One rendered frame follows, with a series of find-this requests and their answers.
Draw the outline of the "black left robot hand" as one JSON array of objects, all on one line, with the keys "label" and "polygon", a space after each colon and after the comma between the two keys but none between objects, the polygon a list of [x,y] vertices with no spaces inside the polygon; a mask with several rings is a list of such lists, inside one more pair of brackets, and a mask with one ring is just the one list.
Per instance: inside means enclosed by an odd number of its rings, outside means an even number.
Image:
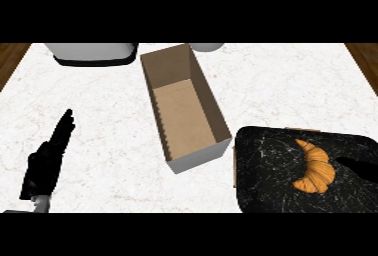
[{"label": "black left robot hand", "polygon": [[27,156],[27,168],[21,181],[20,200],[51,195],[60,173],[61,159],[75,129],[72,110],[67,109],[55,124],[48,141],[44,141]]}]

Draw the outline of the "black speckled tray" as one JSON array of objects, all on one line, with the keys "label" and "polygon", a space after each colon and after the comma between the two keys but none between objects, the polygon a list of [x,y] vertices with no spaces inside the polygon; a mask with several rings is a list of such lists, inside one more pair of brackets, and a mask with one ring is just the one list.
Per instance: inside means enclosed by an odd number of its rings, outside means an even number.
[{"label": "black speckled tray", "polygon": [[[302,140],[320,147],[335,168],[321,194],[293,188],[304,176]],[[378,141],[366,136],[246,126],[234,138],[236,199],[244,213],[378,213],[378,181],[358,177],[339,157],[378,165]]]}]

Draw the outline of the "brown cardboard box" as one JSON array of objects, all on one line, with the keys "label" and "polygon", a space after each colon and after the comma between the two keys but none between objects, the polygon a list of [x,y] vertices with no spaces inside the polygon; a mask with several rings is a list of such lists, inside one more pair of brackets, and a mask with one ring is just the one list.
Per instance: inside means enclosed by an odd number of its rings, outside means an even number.
[{"label": "brown cardboard box", "polygon": [[219,158],[230,130],[187,44],[140,56],[166,165],[175,174]]}]

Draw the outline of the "pale grey round object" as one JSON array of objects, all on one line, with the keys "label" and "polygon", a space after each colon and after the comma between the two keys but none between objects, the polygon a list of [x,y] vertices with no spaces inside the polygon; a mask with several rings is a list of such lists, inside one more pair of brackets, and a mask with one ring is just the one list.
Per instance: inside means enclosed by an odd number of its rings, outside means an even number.
[{"label": "pale grey round object", "polygon": [[197,52],[212,52],[222,46],[222,43],[190,43],[190,48]]}]

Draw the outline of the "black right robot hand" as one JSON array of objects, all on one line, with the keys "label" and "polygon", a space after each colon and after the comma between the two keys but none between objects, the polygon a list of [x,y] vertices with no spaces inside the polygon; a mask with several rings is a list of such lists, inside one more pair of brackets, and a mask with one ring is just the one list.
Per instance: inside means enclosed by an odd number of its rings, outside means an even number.
[{"label": "black right robot hand", "polygon": [[378,184],[378,164],[348,157],[337,157],[336,162],[342,166],[343,177]]}]

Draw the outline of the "grey and black appliance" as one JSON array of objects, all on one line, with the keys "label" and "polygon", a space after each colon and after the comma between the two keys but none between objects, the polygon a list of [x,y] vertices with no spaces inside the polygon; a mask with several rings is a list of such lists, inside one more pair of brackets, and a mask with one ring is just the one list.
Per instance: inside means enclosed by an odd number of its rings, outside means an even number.
[{"label": "grey and black appliance", "polygon": [[137,43],[47,43],[55,62],[70,67],[128,65],[135,59]]}]

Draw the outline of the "golden croissant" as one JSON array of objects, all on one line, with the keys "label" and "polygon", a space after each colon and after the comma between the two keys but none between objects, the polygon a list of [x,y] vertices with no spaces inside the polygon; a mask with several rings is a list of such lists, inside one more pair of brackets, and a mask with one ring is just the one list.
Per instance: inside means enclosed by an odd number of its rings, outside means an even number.
[{"label": "golden croissant", "polygon": [[326,151],[309,142],[296,139],[305,160],[304,176],[292,182],[292,186],[304,193],[323,194],[335,180],[335,169],[329,163]]}]

